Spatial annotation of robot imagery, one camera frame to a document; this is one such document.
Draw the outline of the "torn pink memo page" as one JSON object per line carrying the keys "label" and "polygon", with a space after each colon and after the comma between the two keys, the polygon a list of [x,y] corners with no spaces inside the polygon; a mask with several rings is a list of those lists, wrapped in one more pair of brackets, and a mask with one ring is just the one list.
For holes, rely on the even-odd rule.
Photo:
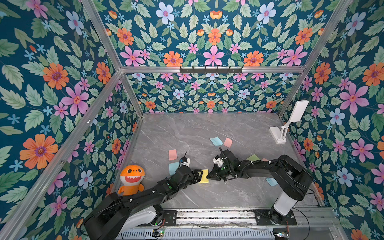
{"label": "torn pink memo page", "polygon": [[230,148],[233,144],[233,140],[231,140],[230,138],[226,138],[223,145],[227,148]]}

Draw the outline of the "yellow memo pad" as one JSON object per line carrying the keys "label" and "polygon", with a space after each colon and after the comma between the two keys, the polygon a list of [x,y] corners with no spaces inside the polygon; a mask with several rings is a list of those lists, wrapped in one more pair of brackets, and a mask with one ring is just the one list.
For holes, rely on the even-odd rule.
{"label": "yellow memo pad", "polygon": [[202,178],[201,178],[201,181],[199,182],[199,184],[209,183],[209,179],[208,179],[209,170],[203,169],[202,172],[203,172],[203,174],[202,174]]}

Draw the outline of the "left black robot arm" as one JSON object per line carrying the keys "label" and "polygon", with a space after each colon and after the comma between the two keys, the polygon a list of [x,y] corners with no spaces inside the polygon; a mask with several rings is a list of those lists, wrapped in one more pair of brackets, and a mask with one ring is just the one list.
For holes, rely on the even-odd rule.
{"label": "left black robot arm", "polygon": [[152,206],[160,205],[174,198],[189,185],[202,180],[202,170],[180,166],[174,175],[165,178],[154,187],[129,196],[111,193],[85,218],[84,226],[91,240],[114,240],[129,229],[127,220],[133,215]]}

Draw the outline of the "green memo pad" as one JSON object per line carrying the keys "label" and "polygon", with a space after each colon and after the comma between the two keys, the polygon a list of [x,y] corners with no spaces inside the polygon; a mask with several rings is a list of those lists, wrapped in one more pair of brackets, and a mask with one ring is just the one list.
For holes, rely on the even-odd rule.
{"label": "green memo pad", "polygon": [[253,154],[253,155],[249,156],[247,158],[247,160],[250,162],[254,162],[254,161],[260,161],[261,159],[257,155]]}

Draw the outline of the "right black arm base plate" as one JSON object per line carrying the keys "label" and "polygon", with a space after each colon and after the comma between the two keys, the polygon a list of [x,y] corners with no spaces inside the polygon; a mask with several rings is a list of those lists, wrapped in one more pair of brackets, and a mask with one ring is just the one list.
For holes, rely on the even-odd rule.
{"label": "right black arm base plate", "polygon": [[255,219],[258,226],[296,226],[297,221],[294,212],[290,210],[287,215],[279,214],[274,208],[270,210],[254,209]]}

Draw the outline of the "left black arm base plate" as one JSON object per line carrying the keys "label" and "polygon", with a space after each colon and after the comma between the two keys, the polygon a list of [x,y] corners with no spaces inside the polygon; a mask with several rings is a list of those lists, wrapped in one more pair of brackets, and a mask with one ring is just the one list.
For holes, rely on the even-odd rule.
{"label": "left black arm base plate", "polygon": [[157,213],[155,225],[174,227],[176,226],[177,214],[178,212],[176,210],[162,210]]}

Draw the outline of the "blue memo pad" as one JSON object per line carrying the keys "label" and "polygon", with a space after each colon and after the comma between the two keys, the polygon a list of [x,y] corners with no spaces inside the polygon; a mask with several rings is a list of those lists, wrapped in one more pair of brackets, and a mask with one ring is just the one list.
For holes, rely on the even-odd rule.
{"label": "blue memo pad", "polygon": [[172,175],[174,175],[176,173],[176,170],[179,168],[179,166],[180,166],[179,162],[175,162],[175,163],[169,164],[169,174],[170,174],[170,176],[172,176]]}

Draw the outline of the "pink memo pad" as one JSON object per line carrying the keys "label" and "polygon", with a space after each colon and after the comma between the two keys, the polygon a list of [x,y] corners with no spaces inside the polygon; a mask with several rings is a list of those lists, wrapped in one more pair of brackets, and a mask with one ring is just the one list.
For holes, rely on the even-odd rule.
{"label": "pink memo pad", "polygon": [[169,160],[173,161],[178,158],[177,150],[169,150]]}

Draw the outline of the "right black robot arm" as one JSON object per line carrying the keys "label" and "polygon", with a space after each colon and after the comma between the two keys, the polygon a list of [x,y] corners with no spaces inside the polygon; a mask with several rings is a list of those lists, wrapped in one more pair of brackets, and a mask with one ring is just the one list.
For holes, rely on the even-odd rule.
{"label": "right black robot arm", "polygon": [[313,175],[287,155],[274,160],[240,161],[230,150],[221,150],[214,159],[214,167],[207,178],[215,181],[264,177],[274,179],[282,193],[270,210],[270,218],[277,222],[285,218],[310,190]]}

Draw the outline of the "torn blue memo page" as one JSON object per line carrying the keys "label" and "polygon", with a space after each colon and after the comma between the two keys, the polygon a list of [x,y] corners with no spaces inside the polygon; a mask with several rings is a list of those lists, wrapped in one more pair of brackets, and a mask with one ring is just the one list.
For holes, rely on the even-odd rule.
{"label": "torn blue memo page", "polygon": [[216,147],[223,145],[223,142],[221,141],[221,139],[219,137],[210,138],[210,140],[213,143],[213,145]]}

